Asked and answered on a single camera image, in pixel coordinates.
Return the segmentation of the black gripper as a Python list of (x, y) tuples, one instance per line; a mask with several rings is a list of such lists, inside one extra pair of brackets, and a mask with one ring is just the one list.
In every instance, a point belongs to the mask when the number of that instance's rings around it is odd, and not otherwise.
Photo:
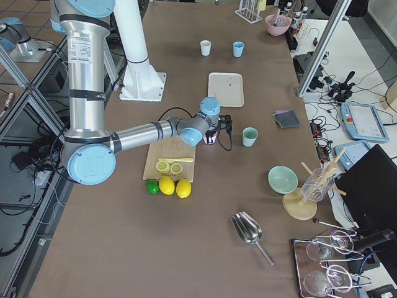
[[(232, 135), (232, 119), (229, 114), (226, 115), (219, 115), (218, 124), (215, 127), (212, 127), (210, 130), (207, 131), (207, 134), (210, 135), (211, 133), (219, 132), (221, 130), (226, 130), (229, 136)], [(211, 137), (211, 143), (215, 144), (216, 142), (216, 134), (213, 134)]]

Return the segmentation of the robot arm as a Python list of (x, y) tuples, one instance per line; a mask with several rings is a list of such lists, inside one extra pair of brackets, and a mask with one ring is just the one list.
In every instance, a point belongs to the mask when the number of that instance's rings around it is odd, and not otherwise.
[(118, 153), (180, 136), (196, 146), (206, 135), (231, 130), (232, 120), (221, 115), (220, 103), (206, 97), (199, 111), (183, 119), (170, 117), (118, 132), (105, 129), (105, 39), (115, 17), (127, 67), (121, 99), (159, 102), (166, 74), (151, 63), (136, 1), (52, 1), (53, 30), (67, 37), (70, 128), (64, 135), (61, 160), (70, 178), (96, 185), (115, 170)]

